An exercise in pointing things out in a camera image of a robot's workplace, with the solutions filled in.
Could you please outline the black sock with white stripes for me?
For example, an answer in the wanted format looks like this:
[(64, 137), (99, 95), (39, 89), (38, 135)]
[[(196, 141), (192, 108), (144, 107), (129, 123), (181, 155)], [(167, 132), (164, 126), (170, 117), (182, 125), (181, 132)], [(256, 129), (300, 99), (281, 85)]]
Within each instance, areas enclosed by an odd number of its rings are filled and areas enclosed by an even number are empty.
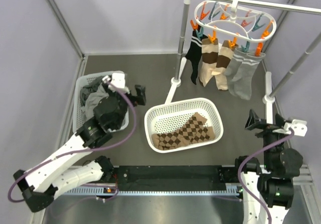
[(202, 40), (206, 38), (207, 37), (203, 34), (199, 39), (197, 37), (196, 30), (194, 30), (191, 37), (190, 47), (188, 49), (187, 54), (185, 55), (185, 58), (189, 60), (192, 64), (191, 81), (194, 85), (196, 85), (196, 79), (198, 77), (199, 62), (202, 56)]

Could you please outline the orange peg holding grey sock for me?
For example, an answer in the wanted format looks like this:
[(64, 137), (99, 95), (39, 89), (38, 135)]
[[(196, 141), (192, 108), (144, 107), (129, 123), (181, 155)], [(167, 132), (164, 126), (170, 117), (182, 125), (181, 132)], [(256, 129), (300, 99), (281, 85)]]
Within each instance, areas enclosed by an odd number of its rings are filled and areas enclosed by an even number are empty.
[(255, 50), (255, 56), (256, 57), (259, 57), (260, 54), (261, 54), (261, 51), (262, 51), (262, 48), (263, 48), (263, 43), (262, 42), (259, 42), (257, 47), (256, 47), (256, 50)]

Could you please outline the teal peg holding grey sock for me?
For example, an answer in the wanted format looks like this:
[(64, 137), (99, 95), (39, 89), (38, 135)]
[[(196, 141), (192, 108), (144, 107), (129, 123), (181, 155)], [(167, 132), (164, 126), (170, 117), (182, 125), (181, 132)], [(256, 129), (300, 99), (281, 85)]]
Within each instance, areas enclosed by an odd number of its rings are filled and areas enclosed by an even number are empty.
[(241, 51), (244, 53), (249, 52), (250, 48), (250, 41), (247, 41), (245, 45), (241, 45)]

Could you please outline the teal clothes peg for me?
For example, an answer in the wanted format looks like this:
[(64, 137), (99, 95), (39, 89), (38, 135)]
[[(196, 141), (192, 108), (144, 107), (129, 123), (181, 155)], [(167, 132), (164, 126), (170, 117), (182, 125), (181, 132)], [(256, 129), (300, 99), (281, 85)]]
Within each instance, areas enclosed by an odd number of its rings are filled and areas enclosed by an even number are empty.
[(198, 27), (196, 30), (196, 36), (199, 40), (202, 40), (203, 39), (203, 35), (204, 35), (204, 29), (203, 27)]

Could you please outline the brown beige striped socks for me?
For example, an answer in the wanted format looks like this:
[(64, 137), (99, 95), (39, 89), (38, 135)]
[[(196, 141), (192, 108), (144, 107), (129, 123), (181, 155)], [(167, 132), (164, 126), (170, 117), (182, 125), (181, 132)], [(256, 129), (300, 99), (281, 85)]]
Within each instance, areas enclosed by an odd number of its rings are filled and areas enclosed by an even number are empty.
[(209, 38), (204, 38), (202, 40), (202, 67), (199, 72), (199, 81), (203, 87), (213, 77), (212, 72), (216, 67), (218, 53), (219, 53), (219, 43), (218, 40), (214, 40), (212, 43)]

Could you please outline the orange clothes peg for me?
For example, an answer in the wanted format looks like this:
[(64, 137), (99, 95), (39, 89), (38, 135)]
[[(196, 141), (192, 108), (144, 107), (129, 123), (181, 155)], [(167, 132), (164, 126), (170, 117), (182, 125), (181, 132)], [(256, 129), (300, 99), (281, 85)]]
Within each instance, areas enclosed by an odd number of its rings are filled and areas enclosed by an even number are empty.
[(199, 28), (199, 25), (197, 22), (194, 23), (193, 20), (190, 20), (190, 24), (193, 30), (197, 30)]

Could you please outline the yellow-orange peg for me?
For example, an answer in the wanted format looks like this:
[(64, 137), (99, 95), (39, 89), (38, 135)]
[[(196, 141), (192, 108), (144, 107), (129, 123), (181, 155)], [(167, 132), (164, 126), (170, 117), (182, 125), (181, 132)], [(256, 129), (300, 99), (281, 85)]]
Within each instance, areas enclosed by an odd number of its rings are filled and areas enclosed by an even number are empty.
[(208, 39), (210, 43), (218, 45), (218, 38), (216, 37), (216, 31), (213, 31), (212, 34), (208, 34)]
[(234, 37), (233, 40), (228, 40), (228, 46), (232, 50), (234, 50), (235, 48), (238, 48), (237, 37)]

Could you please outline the white round clip hanger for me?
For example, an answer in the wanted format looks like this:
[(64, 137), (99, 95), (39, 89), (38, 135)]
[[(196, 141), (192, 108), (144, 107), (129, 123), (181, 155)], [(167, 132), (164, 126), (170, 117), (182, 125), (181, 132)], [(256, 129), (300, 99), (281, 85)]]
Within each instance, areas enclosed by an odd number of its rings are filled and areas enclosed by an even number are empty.
[(264, 46), (264, 43), (273, 37), (277, 28), (272, 15), (239, 6), (238, 0), (232, 0), (231, 3), (204, 0), (196, 6), (193, 21), (204, 30), (208, 29), (210, 34), (216, 31), (216, 37), (218, 33), (228, 36), (228, 40), (237, 37), (237, 43), (241, 45), (250, 41), (249, 50), (254, 52), (258, 43), (262, 42)]

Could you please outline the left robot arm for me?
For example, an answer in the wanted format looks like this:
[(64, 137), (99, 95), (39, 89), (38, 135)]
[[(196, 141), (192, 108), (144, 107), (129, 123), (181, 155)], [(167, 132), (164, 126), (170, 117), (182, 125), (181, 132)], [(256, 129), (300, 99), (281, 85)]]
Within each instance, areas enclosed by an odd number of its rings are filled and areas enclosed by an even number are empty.
[(136, 95), (130, 91), (103, 84), (108, 96), (101, 99), (88, 119), (55, 153), (30, 170), (18, 170), (15, 185), (22, 193), (22, 201), (31, 212), (46, 209), (65, 192), (90, 182), (108, 182), (113, 178), (114, 166), (106, 156), (74, 170), (69, 168), (93, 153), (119, 146), (122, 142), (106, 146), (112, 131), (119, 130), (128, 111), (146, 104), (145, 87), (136, 85)]

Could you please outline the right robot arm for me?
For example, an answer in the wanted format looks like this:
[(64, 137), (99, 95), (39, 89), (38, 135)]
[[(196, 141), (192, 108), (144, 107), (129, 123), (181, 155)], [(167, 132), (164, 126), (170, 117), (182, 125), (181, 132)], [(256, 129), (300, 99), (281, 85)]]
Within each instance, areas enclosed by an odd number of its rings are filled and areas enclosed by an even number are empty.
[(300, 175), (302, 155), (285, 147), (293, 136), (304, 137), (307, 122), (276, 114), (272, 123), (251, 109), (245, 129), (257, 129), (263, 148), (235, 160), (234, 176), (242, 186), (243, 223), (283, 223), (294, 198), (293, 179)]

